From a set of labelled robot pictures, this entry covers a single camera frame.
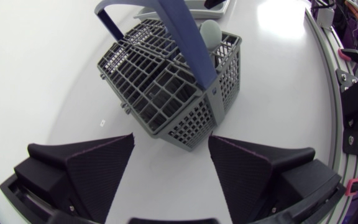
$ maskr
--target blue handle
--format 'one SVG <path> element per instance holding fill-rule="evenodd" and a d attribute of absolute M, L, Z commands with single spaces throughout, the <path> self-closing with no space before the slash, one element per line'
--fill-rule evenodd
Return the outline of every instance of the blue handle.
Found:
<path fill-rule="evenodd" d="M 208 89 L 215 81 L 216 72 L 204 40 L 184 0 L 103 0 L 95 9 L 110 33 L 118 41 L 124 35 L 107 15 L 104 8 L 111 4 L 132 4 L 153 8 L 175 40 L 180 52 L 190 66 L 197 83 Z"/>

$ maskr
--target basket grid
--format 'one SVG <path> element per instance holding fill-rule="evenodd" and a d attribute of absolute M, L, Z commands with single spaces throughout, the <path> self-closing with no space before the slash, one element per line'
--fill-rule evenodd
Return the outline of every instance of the basket grid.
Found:
<path fill-rule="evenodd" d="M 227 69 L 219 77 L 225 111 L 232 105 L 240 90 L 239 54 L 240 51 L 236 53 L 236 56 L 229 62 Z"/>
<path fill-rule="evenodd" d="M 147 19 L 138 24 L 125 34 L 124 40 L 164 58 L 180 53 L 172 35 L 166 30 L 164 23 L 158 20 Z"/>
<path fill-rule="evenodd" d="M 203 98 L 168 134 L 186 146 L 194 147 L 216 125 L 208 105 L 207 99 Z"/>

